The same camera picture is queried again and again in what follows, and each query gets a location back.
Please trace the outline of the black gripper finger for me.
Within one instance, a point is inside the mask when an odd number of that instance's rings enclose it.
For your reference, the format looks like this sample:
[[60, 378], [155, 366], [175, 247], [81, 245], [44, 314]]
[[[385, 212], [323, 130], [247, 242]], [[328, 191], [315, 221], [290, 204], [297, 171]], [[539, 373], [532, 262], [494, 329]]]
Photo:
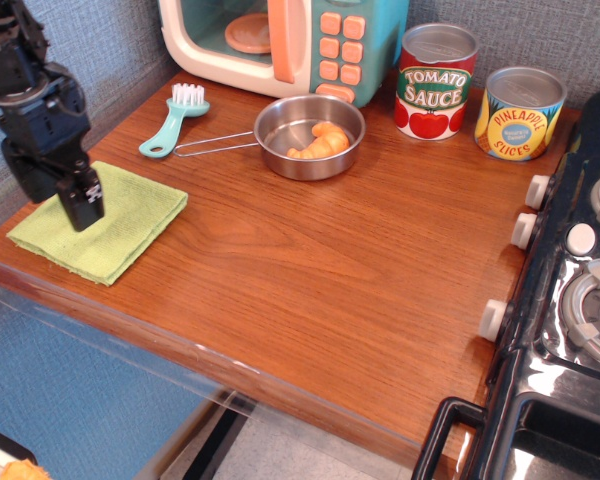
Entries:
[[65, 176], [56, 189], [75, 231], [82, 232], [104, 217], [103, 190], [93, 168]]
[[1, 151], [9, 170], [34, 204], [59, 194], [62, 171], [53, 151], [27, 153], [9, 139], [2, 141]]

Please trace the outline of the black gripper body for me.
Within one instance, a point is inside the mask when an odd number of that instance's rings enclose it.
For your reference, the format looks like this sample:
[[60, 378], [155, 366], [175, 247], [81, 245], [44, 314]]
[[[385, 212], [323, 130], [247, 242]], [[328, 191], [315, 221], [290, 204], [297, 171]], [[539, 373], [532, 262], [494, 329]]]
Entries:
[[41, 69], [0, 62], [0, 129], [27, 153], [55, 153], [62, 178], [86, 170], [82, 140], [90, 129], [86, 100], [69, 70], [55, 62]]

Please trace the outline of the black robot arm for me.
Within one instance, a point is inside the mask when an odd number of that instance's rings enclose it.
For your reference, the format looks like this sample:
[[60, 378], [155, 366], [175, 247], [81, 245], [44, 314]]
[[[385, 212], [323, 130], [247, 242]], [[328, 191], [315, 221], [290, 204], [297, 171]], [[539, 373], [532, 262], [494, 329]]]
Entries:
[[82, 141], [91, 128], [84, 92], [49, 62], [44, 27], [21, 1], [0, 1], [3, 157], [28, 198], [57, 196], [81, 232], [104, 216], [103, 193]]

